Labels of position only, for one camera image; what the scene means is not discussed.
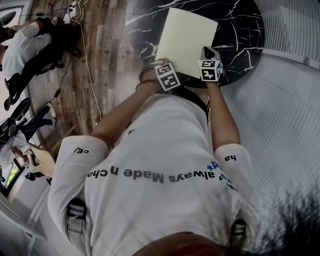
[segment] cable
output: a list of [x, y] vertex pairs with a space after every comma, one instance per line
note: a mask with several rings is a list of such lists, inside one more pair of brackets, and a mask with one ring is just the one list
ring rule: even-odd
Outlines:
[[86, 8], [83, 7], [83, 18], [82, 18], [82, 22], [81, 22], [81, 25], [82, 25], [82, 26], [84, 25], [85, 17], [86, 17]]
[[51, 5], [51, 8], [50, 8], [50, 11], [48, 12], [48, 13], [43, 13], [43, 12], [37, 12], [36, 14], [20, 14], [20, 15], [17, 15], [17, 16], [14, 16], [14, 17], [21, 17], [21, 16], [39, 16], [39, 17], [41, 17], [41, 16], [46, 16], [46, 15], [48, 15], [48, 14], [50, 14], [50, 13], [55, 13], [55, 12], [58, 12], [58, 11], [60, 11], [60, 10], [67, 10], [69, 7], [71, 7], [72, 5], [70, 4], [70, 5], [68, 5], [66, 8], [60, 8], [60, 9], [58, 9], [58, 10], [52, 10], [52, 8], [53, 8], [53, 5]]
[[32, 132], [34, 129], [36, 129], [36, 126], [35, 126], [35, 125], [32, 125], [32, 126], [31, 126], [31, 130], [24, 130], [24, 131], [19, 130], [20, 132], [17, 132], [16, 135], [18, 135], [18, 134], [23, 134], [23, 133], [25, 133], [25, 132]]
[[45, 105], [47, 105], [48, 103], [51, 103], [55, 98], [57, 98], [57, 97], [59, 96], [59, 94], [60, 94], [60, 92], [61, 92], [62, 82], [63, 82], [65, 76], [67, 75], [68, 67], [69, 67], [69, 64], [70, 64], [71, 59], [72, 59], [72, 56], [70, 55], [68, 64], [67, 64], [66, 69], [65, 69], [65, 73], [64, 73], [64, 75], [63, 75], [62, 78], [61, 78], [61, 82], [60, 82], [59, 89], [56, 90], [53, 98], [50, 99], [49, 101], [47, 101], [47, 102], [46, 102], [42, 107], [40, 107], [36, 112], [34, 112], [33, 115], [31, 115], [26, 121], [28, 121], [28, 120], [29, 120], [30, 118], [32, 118], [35, 114], [37, 114]]
[[80, 6], [80, 3], [77, 1], [77, 4], [78, 4], [78, 6], [79, 6], [79, 9], [80, 9], [80, 14], [79, 14], [79, 16], [78, 17], [74, 17], [76, 20], [77, 19], [79, 19], [80, 17], [81, 17], [81, 6]]
[[95, 88], [94, 88], [94, 84], [93, 84], [93, 82], [92, 82], [92, 78], [91, 78], [91, 74], [90, 74], [90, 68], [89, 68], [89, 63], [88, 63], [88, 55], [87, 55], [87, 50], [86, 50], [86, 42], [85, 42], [84, 31], [83, 31], [83, 29], [82, 29], [81, 23], [78, 22], [77, 20], [71, 18], [69, 10], [68, 10], [68, 15], [69, 15], [69, 17], [70, 17], [70, 20], [78, 23], [78, 24], [80, 25], [80, 28], [81, 28], [81, 34], [82, 34], [82, 39], [83, 39], [83, 48], [84, 48], [84, 54], [85, 54], [85, 62], [86, 62], [86, 66], [87, 66], [87, 69], [88, 69], [88, 74], [89, 74], [89, 79], [90, 79], [90, 83], [91, 83], [91, 87], [92, 87], [94, 99], [95, 99], [96, 105], [97, 105], [98, 110], [99, 110], [99, 116], [96, 118], [96, 121], [97, 121], [97, 123], [98, 123], [98, 122], [103, 118], [103, 115], [102, 115], [102, 112], [101, 112], [101, 108], [100, 108], [100, 105], [99, 105], [99, 102], [98, 102], [97, 94], [96, 94], [96, 91], [95, 91]]
[[87, 0], [84, 4], [80, 4], [81, 6], [84, 6], [84, 5], [86, 5], [88, 2], [89, 2], [90, 0]]

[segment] bracelet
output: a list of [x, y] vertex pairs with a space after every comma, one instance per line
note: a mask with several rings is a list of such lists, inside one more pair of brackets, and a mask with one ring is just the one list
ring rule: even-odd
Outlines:
[[157, 82], [157, 81], [158, 81], [158, 80], [156, 80], [156, 79], [149, 79], [149, 80], [145, 80], [145, 81], [143, 81], [143, 82], [140, 82], [140, 83], [138, 83], [138, 85], [135, 87], [135, 90], [137, 91], [140, 86], [147, 86], [147, 87], [149, 87], [149, 88], [153, 91], [153, 93], [155, 94], [156, 91], [155, 91], [150, 85], [148, 85], [148, 84], [146, 84], [146, 83], [149, 83], [149, 82]]

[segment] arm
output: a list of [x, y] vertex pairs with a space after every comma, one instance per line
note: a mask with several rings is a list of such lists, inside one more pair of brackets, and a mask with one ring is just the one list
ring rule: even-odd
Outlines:
[[100, 139], [92, 136], [64, 138], [52, 177], [48, 196], [48, 209], [54, 224], [66, 236], [66, 212], [70, 200], [81, 198], [88, 173], [105, 160], [108, 148]]
[[91, 136], [104, 141], [110, 149], [119, 139], [141, 106], [160, 88], [160, 85], [155, 82], [146, 84], [147, 86], [140, 86], [134, 94], [108, 113], [93, 129]]
[[17, 31], [19, 31], [21, 29], [29, 27], [32, 23], [37, 23], [37, 25], [39, 26], [39, 32], [44, 28], [44, 24], [41, 21], [33, 19], [33, 20], [27, 21], [26, 23], [24, 23], [22, 25], [12, 26], [11, 29], [17, 32]]
[[212, 146], [217, 148], [227, 144], [241, 144], [239, 131], [232, 117], [219, 85], [215, 82], [206, 83], [210, 101], [210, 121]]
[[241, 196], [236, 219], [246, 224], [243, 249], [248, 250], [257, 237], [261, 219], [261, 206], [249, 153], [242, 145], [228, 144], [219, 147], [214, 152], [214, 158], [223, 169], [222, 174], [231, 180], [231, 185]]
[[21, 150], [17, 149], [15, 146], [13, 146], [11, 148], [11, 151], [13, 152], [13, 154], [15, 154], [16, 156], [20, 157], [23, 159], [23, 161], [27, 161], [28, 157], [26, 155], [24, 155]]

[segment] white t-shirt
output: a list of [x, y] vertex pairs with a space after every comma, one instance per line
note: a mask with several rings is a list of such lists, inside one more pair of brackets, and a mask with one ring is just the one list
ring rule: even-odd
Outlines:
[[246, 221], [249, 246], [259, 226], [249, 154], [230, 144], [213, 156], [208, 133], [197, 105], [156, 95], [109, 155], [98, 138], [65, 138], [49, 192], [54, 223], [66, 236], [67, 206], [84, 190], [93, 256], [132, 256], [178, 232], [226, 245], [239, 216]]
[[0, 151], [0, 166], [6, 168], [11, 165], [11, 162], [15, 159], [15, 154], [11, 148], [16, 147], [18, 150], [25, 152], [28, 149], [27, 140], [25, 135], [19, 130], [17, 135], [10, 138], [8, 142], [3, 145]]
[[3, 75], [10, 79], [14, 74], [21, 74], [26, 63], [51, 44], [51, 36], [39, 33], [39, 25], [31, 23], [15, 33], [2, 60]]

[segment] dark hair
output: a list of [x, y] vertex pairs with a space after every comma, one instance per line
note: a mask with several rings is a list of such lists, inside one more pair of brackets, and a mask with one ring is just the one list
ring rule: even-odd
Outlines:
[[311, 186], [308, 193], [288, 194], [277, 204], [279, 221], [257, 242], [263, 256], [318, 254], [320, 243], [320, 189]]

